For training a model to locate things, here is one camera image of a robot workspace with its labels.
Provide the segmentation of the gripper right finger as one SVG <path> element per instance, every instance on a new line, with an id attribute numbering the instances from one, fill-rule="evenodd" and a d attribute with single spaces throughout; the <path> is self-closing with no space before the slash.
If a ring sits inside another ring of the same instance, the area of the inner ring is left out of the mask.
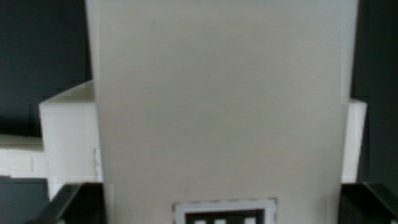
<path id="1" fill-rule="evenodd" d="M 398 196 L 380 183 L 341 186 L 337 224 L 398 224 Z"/>

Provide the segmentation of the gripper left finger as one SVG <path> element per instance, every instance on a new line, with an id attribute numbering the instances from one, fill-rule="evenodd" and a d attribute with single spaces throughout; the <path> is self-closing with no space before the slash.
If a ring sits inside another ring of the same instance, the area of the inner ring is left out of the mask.
<path id="1" fill-rule="evenodd" d="M 66 184 L 39 216 L 25 224 L 107 224 L 103 184 Z"/>

